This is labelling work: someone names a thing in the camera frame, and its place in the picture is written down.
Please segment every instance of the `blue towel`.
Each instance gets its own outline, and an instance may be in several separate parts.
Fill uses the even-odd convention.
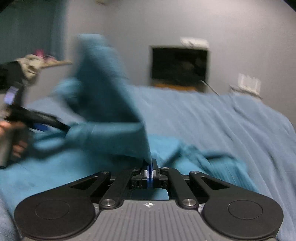
[[[198,170],[226,182],[257,191],[243,162],[229,154],[201,152],[175,138],[147,137],[144,122],[126,91],[125,76],[115,50],[100,35],[80,36],[82,62],[73,78],[54,91],[86,122],[67,134],[59,130],[37,133],[28,156],[0,170],[0,191],[13,214],[28,196],[86,177],[101,170],[119,172],[157,159],[159,167],[182,174]],[[162,190],[151,198],[166,199]]]

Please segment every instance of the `screw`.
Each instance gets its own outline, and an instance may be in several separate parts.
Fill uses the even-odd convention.
[[[187,207],[192,207],[194,205],[196,205],[196,201],[192,198],[186,198],[182,201],[183,205],[187,206]]]
[[[110,198],[107,198],[107,199],[104,199],[101,204],[105,207],[110,207],[110,206],[113,206],[115,204],[115,201],[113,199],[110,199]]]

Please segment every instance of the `pink object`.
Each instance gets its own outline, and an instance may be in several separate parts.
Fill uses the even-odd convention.
[[[44,51],[43,49],[37,49],[35,52],[35,55],[40,57],[40,58],[44,58]]]

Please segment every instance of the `gray wall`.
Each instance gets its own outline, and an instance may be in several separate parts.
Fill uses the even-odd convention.
[[[112,0],[105,34],[136,85],[149,84],[150,45],[204,38],[217,92],[239,73],[259,78],[264,103],[296,125],[296,12],[281,0]]]
[[[77,60],[76,36],[80,33],[103,34],[105,6],[95,0],[68,0],[66,19],[66,59]]]

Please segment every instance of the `light blue bedsheet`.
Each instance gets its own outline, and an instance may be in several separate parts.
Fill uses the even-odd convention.
[[[284,211],[277,237],[296,240],[296,135],[285,116],[251,97],[135,86],[130,90],[148,134],[175,137],[201,151],[224,151],[243,160],[259,192],[276,200]],[[65,122],[81,120],[49,99],[30,107]]]

